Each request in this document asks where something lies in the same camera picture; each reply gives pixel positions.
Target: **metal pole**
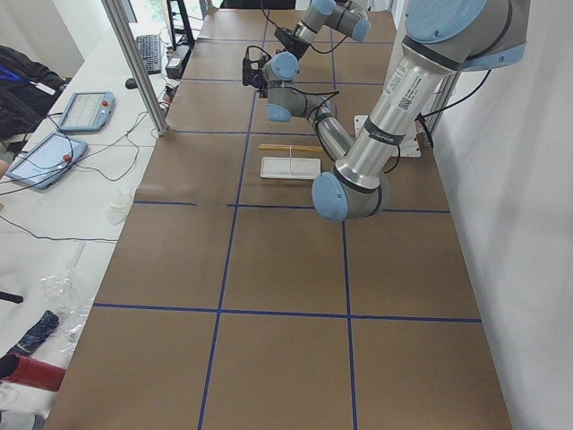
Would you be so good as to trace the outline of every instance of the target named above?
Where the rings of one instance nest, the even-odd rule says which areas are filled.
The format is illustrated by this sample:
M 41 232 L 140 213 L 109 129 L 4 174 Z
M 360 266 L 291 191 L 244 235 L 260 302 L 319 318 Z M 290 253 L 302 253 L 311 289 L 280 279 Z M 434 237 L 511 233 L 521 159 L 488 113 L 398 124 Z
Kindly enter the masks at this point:
M 158 135 L 161 136 L 167 131 L 168 125 L 159 107 L 150 78 L 145 71 L 145 67 L 135 46 L 132 30 L 125 17 L 121 0 L 101 0 L 101 3 L 104 5 L 104 9 L 106 9 L 107 17 L 117 36 L 119 46 L 122 47 L 122 51 L 124 51 L 125 60 L 132 71 L 133 78 L 137 82 L 137 88 L 140 91 L 143 103 L 145 103 L 151 120 L 158 131 Z

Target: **blue and white device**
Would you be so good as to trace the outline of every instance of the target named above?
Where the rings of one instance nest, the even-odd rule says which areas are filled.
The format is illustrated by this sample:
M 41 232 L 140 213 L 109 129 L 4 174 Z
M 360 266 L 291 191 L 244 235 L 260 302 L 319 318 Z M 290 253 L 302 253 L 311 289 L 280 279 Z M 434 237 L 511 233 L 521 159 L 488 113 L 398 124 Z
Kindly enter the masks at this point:
M 114 111 L 115 98 L 110 91 L 74 92 L 57 127 L 64 133 L 96 133 Z
M 6 176 L 28 186 L 44 189 L 68 171 L 88 148 L 79 139 L 54 132 L 19 161 L 13 163 Z

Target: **wooden stick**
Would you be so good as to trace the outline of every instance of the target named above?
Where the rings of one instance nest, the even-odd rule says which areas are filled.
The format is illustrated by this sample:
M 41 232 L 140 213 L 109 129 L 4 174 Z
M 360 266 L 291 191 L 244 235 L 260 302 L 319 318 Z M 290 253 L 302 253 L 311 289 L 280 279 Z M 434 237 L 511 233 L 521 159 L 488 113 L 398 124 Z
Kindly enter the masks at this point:
M 261 151 L 297 151 L 297 152 L 324 152 L 321 146 L 305 146 L 305 145 L 259 145 Z

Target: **blue joint cap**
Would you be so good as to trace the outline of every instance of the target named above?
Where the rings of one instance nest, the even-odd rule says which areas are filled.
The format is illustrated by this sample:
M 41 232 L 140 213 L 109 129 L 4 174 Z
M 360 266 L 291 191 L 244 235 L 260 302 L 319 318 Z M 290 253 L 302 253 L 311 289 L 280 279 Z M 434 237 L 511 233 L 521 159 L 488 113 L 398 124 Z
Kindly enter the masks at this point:
M 312 183 L 312 201 L 319 214 L 330 221 L 344 221 L 348 200 L 342 185 L 330 172 L 321 173 Z
M 487 0 L 410 0 L 407 35 L 418 43 L 439 43 L 457 36 L 479 16 Z
M 271 60 L 270 68 L 283 81 L 290 81 L 298 73 L 298 60 L 290 52 L 281 52 Z
M 370 31 L 370 22 L 365 18 L 361 18 L 360 21 L 356 23 L 355 29 L 352 30 L 352 39 L 357 42 L 364 42 L 368 31 Z
M 267 118 L 270 121 L 277 121 L 279 123 L 287 123 L 290 121 L 291 113 L 284 107 L 279 105 L 267 104 Z
M 312 0 L 312 7 L 321 15 L 331 16 L 334 13 L 334 0 Z
M 506 65 L 514 65 L 523 58 L 526 53 L 526 44 L 518 45 L 504 51 L 496 52 L 488 56 L 481 56 L 464 63 L 464 72 L 477 72 L 479 70 L 491 70 Z

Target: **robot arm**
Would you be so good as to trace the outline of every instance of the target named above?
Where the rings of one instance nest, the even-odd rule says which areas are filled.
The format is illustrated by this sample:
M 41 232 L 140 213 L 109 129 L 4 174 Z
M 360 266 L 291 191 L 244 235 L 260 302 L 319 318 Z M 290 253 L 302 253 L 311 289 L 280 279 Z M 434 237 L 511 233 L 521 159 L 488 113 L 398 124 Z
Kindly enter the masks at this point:
M 384 207 L 389 185 L 382 168 L 444 76 L 511 65 L 523 57 L 529 0 L 410 0 L 404 57 L 355 140 L 331 115 L 324 98 L 302 93 L 293 82 L 305 51 L 300 47 L 310 44 L 322 25 L 342 26 L 347 34 L 352 22 L 353 33 L 367 22 L 353 7 L 352 2 L 312 0 L 288 38 L 293 43 L 281 40 L 288 52 L 276 55 L 262 71 L 269 119 L 305 117 L 335 160 L 332 171 L 312 185 L 316 210 L 332 220 L 368 217 Z M 335 13 L 338 18 L 331 18 Z

